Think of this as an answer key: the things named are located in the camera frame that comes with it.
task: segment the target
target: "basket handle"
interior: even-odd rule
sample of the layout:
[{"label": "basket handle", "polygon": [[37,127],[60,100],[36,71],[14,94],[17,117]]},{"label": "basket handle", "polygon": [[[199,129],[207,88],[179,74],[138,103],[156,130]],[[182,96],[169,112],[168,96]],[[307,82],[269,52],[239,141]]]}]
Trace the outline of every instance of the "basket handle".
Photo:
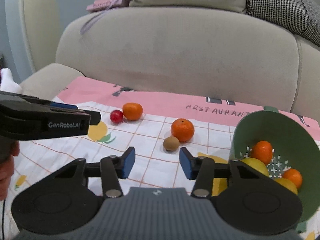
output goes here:
[{"label": "basket handle", "polygon": [[264,111],[270,111],[270,112],[279,113],[278,109],[276,109],[275,107],[272,107],[272,106],[264,106],[263,110]]}]

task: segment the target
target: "houndstooth pillow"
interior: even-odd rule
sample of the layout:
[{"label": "houndstooth pillow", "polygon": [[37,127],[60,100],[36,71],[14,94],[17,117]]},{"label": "houndstooth pillow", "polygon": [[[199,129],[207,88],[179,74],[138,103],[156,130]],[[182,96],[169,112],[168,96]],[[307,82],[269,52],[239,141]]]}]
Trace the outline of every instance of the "houndstooth pillow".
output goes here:
[{"label": "houndstooth pillow", "polygon": [[312,0],[247,0],[246,14],[286,28],[320,46],[320,6]]}]

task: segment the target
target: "black cable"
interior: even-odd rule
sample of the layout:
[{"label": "black cable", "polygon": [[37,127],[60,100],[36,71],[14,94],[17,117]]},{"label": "black cable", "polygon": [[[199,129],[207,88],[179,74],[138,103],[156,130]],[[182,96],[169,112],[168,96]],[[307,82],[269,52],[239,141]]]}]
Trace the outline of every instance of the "black cable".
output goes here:
[{"label": "black cable", "polygon": [[2,207],[2,240],[4,240],[4,210],[5,210],[5,200],[3,201],[3,207]]}]

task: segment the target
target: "green basket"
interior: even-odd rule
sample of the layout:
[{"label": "green basket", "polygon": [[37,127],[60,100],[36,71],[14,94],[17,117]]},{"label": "green basket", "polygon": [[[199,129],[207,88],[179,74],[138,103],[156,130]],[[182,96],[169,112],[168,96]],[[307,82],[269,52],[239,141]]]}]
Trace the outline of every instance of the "green basket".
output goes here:
[{"label": "green basket", "polygon": [[250,155],[250,149],[259,141],[270,142],[274,149],[274,158],[267,166],[270,177],[278,177],[289,167],[301,173],[303,183],[298,196],[303,212],[296,231],[305,232],[307,220],[320,206],[318,146],[300,124],[280,114],[277,109],[267,106],[264,111],[248,114],[239,122],[229,159],[242,159]]}]

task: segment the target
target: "red ball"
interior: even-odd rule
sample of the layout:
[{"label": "red ball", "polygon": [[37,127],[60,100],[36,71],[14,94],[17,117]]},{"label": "red ball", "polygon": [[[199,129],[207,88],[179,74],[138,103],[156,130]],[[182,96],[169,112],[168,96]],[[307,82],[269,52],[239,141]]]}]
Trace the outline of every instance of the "red ball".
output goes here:
[{"label": "red ball", "polygon": [[110,114],[110,120],[114,123],[123,121],[123,113],[120,110],[113,110]]}]

